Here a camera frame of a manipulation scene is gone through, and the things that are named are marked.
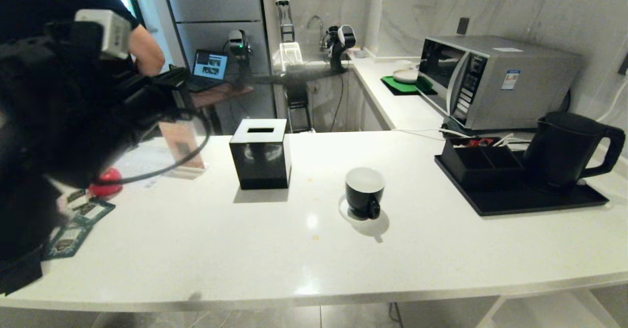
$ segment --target faucet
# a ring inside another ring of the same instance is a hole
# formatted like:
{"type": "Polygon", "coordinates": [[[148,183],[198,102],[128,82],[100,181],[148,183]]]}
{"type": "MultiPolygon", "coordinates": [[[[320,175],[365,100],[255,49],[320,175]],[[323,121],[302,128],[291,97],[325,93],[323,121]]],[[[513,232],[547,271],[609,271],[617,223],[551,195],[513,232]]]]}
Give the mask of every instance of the faucet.
{"type": "Polygon", "coordinates": [[[323,37],[323,20],[318,15],[312,15],[310,20],[308,20],[308,24],[305,27],[309,29],[314,19],[318,19],[318,30],[320,31],[318,36],[320,39],[318,42],[318,49],[320,51],[324,51],[327,47],[325,47],[325,43],[323,42],[323,39],[325,38],[323,37]]]}

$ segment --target black mug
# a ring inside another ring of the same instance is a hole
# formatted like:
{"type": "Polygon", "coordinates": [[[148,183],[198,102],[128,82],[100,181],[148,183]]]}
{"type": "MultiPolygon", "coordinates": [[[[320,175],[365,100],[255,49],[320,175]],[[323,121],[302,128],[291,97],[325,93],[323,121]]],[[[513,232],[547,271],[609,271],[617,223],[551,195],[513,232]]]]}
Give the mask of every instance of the black mug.
{"type": "Polygon", "coordinates": [[[525,178],[535,189],[569,193],[580,178],[610,172],[624,147],[626,134],[572,113],[548,113],[523,155],[525,178]],[[610,139],[604,162],[586,169],[602,138],[610,139]]]}
{"type": "Polygon", "coordinates": [[[385,184],[383,176],[373,169],[359,167],[348,172],[345,187],[351,212],[359,218],[379,218],[385,184]]]}

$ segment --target microwave window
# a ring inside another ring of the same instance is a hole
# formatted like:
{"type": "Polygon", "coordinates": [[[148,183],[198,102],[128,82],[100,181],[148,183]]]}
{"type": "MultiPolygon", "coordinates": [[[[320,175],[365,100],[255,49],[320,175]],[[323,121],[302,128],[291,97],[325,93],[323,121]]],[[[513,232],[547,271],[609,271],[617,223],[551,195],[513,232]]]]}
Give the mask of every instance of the microwave window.
{"type": "Polygon", "coordinates": [[[462,50],[426,40],[419,71],[447,88],[453,71],[464,54],[462,50]]]}

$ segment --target laptop screen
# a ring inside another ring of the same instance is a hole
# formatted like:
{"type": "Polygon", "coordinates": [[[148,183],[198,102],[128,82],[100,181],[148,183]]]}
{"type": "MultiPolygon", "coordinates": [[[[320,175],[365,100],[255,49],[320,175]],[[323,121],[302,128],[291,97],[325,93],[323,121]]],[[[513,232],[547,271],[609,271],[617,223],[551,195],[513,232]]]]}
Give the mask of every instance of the laptop screen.
{"type": "Polygon", "coordinates": [[[223,80],[227,70],[227,56],[209,51],[197,51],[193,74],[198,77],[223,80]]]}

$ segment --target mug handle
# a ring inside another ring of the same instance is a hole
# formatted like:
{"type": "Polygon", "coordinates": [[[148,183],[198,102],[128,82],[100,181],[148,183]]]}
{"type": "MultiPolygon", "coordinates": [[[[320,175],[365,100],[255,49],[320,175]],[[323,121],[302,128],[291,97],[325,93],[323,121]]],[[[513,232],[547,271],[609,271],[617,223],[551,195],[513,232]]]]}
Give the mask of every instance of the mug handle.
{"type": "Polygon", "coordinates": [[[606,172],[610,172],[615,166],[615,163],[617,163],[624,147],[626,133],[619,128],[608,126],[604,132],[603,138],[604,137],[610,138],[610,145],[608,146],[606,156],[604,156],[604,162],[598,167],[582,170],[580,174],[581,178],[606,174],[606,172]]]}
{"type": "Polygon", "coordinates": [[[377,201],[377,198],[375,198],[375,195],[371,194],[368,199],[368,217],[370,219],[379,218],[379,210],[379,202],[377,201]]]}

